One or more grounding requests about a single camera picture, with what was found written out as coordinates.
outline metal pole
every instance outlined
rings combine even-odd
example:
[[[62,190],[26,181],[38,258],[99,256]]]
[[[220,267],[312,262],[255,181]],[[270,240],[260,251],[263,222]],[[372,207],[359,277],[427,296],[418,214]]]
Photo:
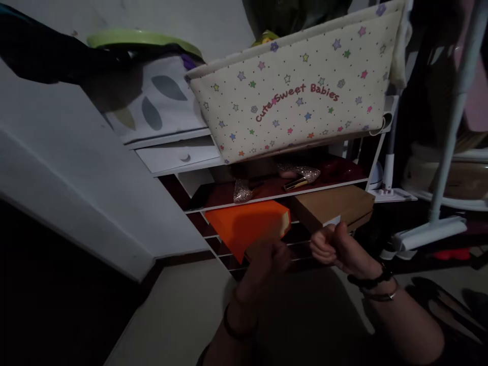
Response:
[[[466,34],[461,64],[457,73],[456,84],[453,91],[453,105],[449,124],[447,128],[444,150],[442,151],[441,162],[438,168],[438,179],[434,194],[432,196],[431,209],[429,211],[429,221],[438,221],[441,209],[442,197],[446,188],[447,176],[451,165],[454,147],[456,145],[456,133],[464,112],[467,93],[471,87],[476,72],[476,61],[479,56],[481,42],[488,19],[488,0],[477,0],[471,21]]]

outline small drawer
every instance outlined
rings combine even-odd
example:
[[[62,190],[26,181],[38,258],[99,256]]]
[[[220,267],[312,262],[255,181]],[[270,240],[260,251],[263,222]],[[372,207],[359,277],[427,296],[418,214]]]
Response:
[[[151,173],[218,158],[219,150],[210,136],[171,142],[135,150]]]

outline orange box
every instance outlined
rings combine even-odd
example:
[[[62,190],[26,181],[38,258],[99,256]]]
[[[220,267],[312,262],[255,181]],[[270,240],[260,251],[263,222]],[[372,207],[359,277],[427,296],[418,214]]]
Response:
[[[291,225],[290,210],[275,201],[207,211],[205,217],[239,263],[252,243],[280,239]]]

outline skin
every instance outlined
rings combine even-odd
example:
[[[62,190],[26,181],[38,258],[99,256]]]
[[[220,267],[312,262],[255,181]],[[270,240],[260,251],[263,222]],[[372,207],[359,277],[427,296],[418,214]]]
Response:
[[[312,235],[310,248],[321,263],[336,265],[348,275],[359,279],[375,279],[382,273],[382,266],[348,234],[344,223],[328,225]],[[266,241],[259,246],[244,278],[232,297],[227,319],[238,333],[254,329],[261,294],[272,278],[286,271],[291,263],[288,247],[280,241]],[[393,301],[370,300],[382,320],[400,357],[411,364],[429,364],[440,357],[444,350],[444,335],[439,325],[392,279],[371,290],[374,294],[393,293]],[[212,339],[203,364],[241,365],[250,362],[252,339],[237,341],[226,331],[221,322]]]

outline star-print basket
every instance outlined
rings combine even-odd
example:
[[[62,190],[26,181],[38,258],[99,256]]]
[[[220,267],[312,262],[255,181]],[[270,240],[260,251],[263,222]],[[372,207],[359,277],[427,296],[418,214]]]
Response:
[[[187,73],[226,164],[378,130],[403,1]]]

